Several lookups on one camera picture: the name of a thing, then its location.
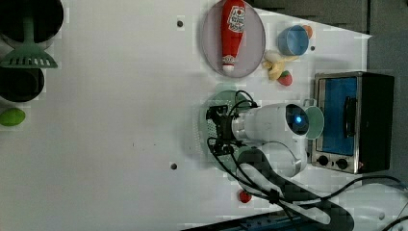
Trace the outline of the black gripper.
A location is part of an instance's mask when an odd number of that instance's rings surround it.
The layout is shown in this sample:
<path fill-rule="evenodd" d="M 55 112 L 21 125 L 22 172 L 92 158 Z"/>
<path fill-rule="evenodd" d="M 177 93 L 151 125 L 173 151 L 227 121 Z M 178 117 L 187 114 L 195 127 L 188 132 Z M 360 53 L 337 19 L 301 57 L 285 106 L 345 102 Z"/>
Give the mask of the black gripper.
<path fill-rule="evenodd" d="M 206 112 L 206 120 L 212 121 L 216 127 L 216 135 L 207 139 L 207 145 L 215 156 L 233 155 L 235 148 L 240 146 L 232 132 L 233 117 L 228 115 L 228 106 L 212 106 Z"/>

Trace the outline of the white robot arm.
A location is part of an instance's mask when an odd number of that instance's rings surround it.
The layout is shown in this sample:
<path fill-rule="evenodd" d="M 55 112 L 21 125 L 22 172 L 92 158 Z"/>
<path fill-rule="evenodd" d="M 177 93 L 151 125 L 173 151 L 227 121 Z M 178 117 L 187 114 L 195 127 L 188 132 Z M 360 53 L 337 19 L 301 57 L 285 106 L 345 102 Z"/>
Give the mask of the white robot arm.
<path fill-rule="evenodd" d="M 357 186 L 351 181 L 321 195 L 293 177 L 306 167 L 302 142 L 310 119 L 295 104 L 259 107 L 241 101 L 211 106 L 205 121 L 216 133 L 206 139 L 220 168 L 242 189 L 304 218 L 323 231 L 407 231 L 407 187 L 397 179 Z"/>

